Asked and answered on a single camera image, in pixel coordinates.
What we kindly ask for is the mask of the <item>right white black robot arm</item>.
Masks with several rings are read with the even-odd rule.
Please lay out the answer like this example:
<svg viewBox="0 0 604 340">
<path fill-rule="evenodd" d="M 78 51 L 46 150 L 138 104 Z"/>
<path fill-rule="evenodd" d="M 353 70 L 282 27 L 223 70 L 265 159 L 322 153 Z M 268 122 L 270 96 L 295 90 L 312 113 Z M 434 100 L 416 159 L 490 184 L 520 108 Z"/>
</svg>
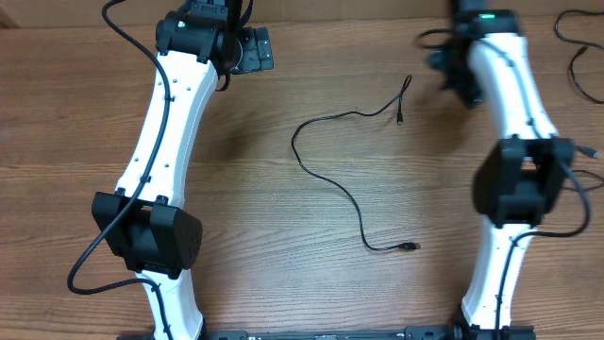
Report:
<svg viewBox="0 0 604 340">
<path fill-rule="evenodd" d="M 484 1 L 449 4 L 449 39 L 428 64 L 469 108 L 486 103 L 497 141 L 476 172 L 472 199 L 483 225 L 477 262 L 450 339 L 533 339 L 514 326 L 512 298 L 532 239 L 569 178 L 575 143 L 549 119 L 515 13 Z"/>
</svg>

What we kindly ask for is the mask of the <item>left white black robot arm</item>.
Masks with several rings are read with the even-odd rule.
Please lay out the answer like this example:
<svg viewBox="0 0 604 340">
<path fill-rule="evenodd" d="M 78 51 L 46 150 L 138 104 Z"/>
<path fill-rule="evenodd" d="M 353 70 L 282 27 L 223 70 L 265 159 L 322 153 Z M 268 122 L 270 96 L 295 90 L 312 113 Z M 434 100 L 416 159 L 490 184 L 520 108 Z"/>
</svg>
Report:
<svg viewBox="0 0 604 340">
<path fill-rule="evenodd" d="M 156 76 L 139 140 L 114 191 L 93 199 L 99 238 L 144 286 L 151 339 L 205 333 L 192 275 L 203 227 L 183 209 L 186 176 L 210 98 L 231 76 L 274 66 L 267 29 L 246 24 L 251 12 L 241 1 L 187 1 L 158 22 L 156 49 L 145 53 Z"/>
</svg>

